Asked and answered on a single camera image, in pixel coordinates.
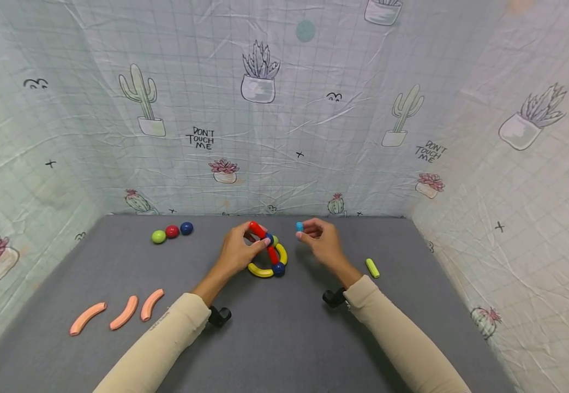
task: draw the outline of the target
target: eye doodle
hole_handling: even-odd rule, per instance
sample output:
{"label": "eye doodle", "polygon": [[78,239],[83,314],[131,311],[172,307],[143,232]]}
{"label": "eye doodle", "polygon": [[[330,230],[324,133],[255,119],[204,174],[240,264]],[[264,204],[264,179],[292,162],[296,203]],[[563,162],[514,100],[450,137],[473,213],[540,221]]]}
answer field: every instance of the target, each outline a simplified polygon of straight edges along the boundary
{"label": "eye doodle", "polygon": [[343,98],[343,96],[341,95],[341,93],[333,93],[330,92],[326,95],[327,99],[329,99],[330,101],[339,101]]}
{"label": "eye doodle", "polygon": [[29,88],[48,88],[49,83],[46,79],[37,78],[37,79],[27,79],[22,83],[22,87],[27,87],[27,83],[29,84]]}

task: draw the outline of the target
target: toy ball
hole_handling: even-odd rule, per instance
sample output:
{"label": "toy ball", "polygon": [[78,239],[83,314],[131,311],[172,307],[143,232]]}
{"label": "toy ball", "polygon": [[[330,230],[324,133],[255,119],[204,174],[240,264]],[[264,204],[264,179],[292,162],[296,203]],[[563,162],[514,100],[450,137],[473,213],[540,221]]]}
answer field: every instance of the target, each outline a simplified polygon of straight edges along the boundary
{"label": "toy ball", "polygon": [[284,264],[281,262],[278,262],[277,264],[273,265],[271,267],[271,269],[273,270],[273,275],[276,277],[281,277],[284,276],[284,270],[286,269]]}
{"label": "toy ball", "polygon": [[265,234],[265,239],[271,240],[271,243],[269,243],[269,245],[275,247],[275,243],[274,243],[275,239],[273,238],[273,235],[271,235],[271,233],[267,232]]}
{"label": "toy ball", "polygon": [[169,239],[175,239],[179,236],[179,228],[177,225],[169,225],[165,232]]}
{"label": "toy ball", "polygon": [[190,233],[193,233],[193,224],[190,224],[188,222],[182,223],[179,227],[179,230],[184,236],[190,235]]}
{"label": "toy ball", "polygon": [[166,233],[164,233],[164,231],[155,231],[153,232],[153,235],[151,235],[151,240],[155,244],[164,243],[166,240]]}

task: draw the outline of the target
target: beige sleeve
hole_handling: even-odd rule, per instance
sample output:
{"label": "beige sleeve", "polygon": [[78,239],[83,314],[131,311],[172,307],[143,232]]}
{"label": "beige sleeve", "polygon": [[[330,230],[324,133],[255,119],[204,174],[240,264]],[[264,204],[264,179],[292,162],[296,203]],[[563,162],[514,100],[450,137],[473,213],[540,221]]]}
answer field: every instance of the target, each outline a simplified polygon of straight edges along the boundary
{"label": "beige sleeve", "polygon": [[470,389],[437,346],[363,276],[343,293],[413,393],[466,393]]}
{"label": "beige sleeve", "polygon": [[120,358],[94,393],[155,393],[209,317],[210,310],[200,297],[181,295]]}

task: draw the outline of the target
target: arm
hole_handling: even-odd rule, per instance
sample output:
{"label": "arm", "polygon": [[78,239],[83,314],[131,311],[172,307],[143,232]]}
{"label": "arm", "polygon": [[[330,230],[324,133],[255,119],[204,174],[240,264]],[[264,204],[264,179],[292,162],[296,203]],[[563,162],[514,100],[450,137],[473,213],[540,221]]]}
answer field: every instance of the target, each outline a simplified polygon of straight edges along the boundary
{"label": "arm", "polygon": [[376,338],[414,393],[467,393],[470,389],[437,346],[363,276],[343,293],[350,311]]}
{"label": "arm", "polygon": [[333,224],[313,218],[298,239],[341,281],[350,311],[376,338],[404,382],[414,393],[468,393],[461,376],[437,346],[363,276],[343,255]]}
{"label": "arm", "polygon": [[177,357],[206,327],[209,306],[234,274],[269,244],[251,246],[243,237],[249,223],[232,228],[225,236],[217,263],[191,293],[181,295],[168,311],[145,332],[110,370],[94,393],[154,393]]}

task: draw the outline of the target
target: fabric tent wall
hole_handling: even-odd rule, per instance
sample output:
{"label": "fabric tent wall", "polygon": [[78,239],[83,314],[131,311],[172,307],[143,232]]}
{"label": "fabric tent wall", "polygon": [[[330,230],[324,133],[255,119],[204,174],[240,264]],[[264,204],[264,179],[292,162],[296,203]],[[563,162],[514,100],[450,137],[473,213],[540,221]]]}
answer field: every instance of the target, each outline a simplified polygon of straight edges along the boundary
{"label": "fabric tent wall", "polygon": [[109,212],[406,216],[569,391],[569,1],[250,3],[0,0],[0,332]]}

